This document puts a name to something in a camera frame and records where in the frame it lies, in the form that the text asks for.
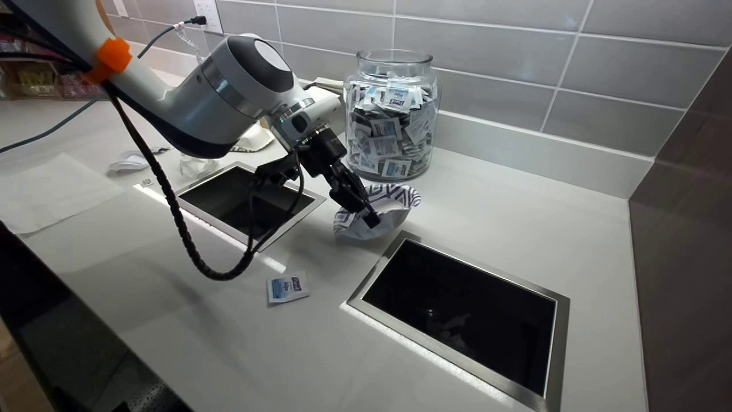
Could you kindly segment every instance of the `robotic arm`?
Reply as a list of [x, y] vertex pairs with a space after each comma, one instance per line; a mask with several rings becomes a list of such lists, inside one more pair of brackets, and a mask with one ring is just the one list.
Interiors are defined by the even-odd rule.
[[[97, 50], [113, 36], [94, 0], [6, 3], [89, 69], [97, 63]], [[325, 177], [333, 200], [349, 212], [359, 213], [370, 227], [378, 224], [360, 179], [341, 163], [346, 149], [329, 127], [340, 102], [335, 96], [315, 102], [267, 42], [243, 36], [226, 38], [178, 87], [165, 84], [135, 57], [108, 81], [176, 149], [197, 158], [223, 157], [251, 125], [265, 118], [288, 152], [298, 150], [311, 177]], [[280, 162], [278, 167], [290, 166]], [[271, 172], [288, 175], [287, 170]]]

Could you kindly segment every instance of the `white countertop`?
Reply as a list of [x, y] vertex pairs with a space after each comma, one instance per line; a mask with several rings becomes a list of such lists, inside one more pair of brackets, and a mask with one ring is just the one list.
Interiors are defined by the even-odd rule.
[[[0, 102], [0, 144], [81, 104]], [[137, 114], [132, 120], [149, 144], [165, 143]], [[111, 105], [97, 103], [43, 141], [0, 155], [0, 173], [61, 152], [104, 173], [131, 149]], [[271, 144], [220, 164], [257, 166], [283, 154]], [[190, 183], [176, 151], [158, 160], [173, 188]], [[338, 243], [338, 206], [328, 199], [239, 278], [212, 282], [185, 254], [167, 206], [132, 188], [147, 177], [149, 169], [110, 177], [127, 191], [24, 240], [195, 411], [530, 411], [341, 308], [396, 232]], [[409, 184], [422, 204], [402, 229], [571, 299], [563, 411], [646, 410], [625, 200], [440, 149]], [[328, 196], [321, 178], [306, 187]], [[240, 258], [238, 247], [189, 228], [213, 267]], [[305, 271], [310, 297], [267, 306], [265, 279], [281, 271]]]

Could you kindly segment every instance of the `patterned paper bowl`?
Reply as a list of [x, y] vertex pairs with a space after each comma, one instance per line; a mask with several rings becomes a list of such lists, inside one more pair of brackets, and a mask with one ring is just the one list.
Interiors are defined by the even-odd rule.
[[369, 228], [355, 213], [340, 208], [333, 221], [333, 232], [337, 237], [368, 240], [383, 236], [398, 228], [407, 219], [409, 211], [422, 201], [418, 191], [399, 183], [370, 185], [366, 192], [381, 223]]

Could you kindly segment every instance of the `glass jar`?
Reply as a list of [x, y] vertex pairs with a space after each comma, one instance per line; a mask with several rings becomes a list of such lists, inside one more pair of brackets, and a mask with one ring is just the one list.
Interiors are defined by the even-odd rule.
[[408, 50], [360, 51], [343, 82], [348, 165], [369, 180], [406, 180], [427, 171], [440, 90], [432, 56]]

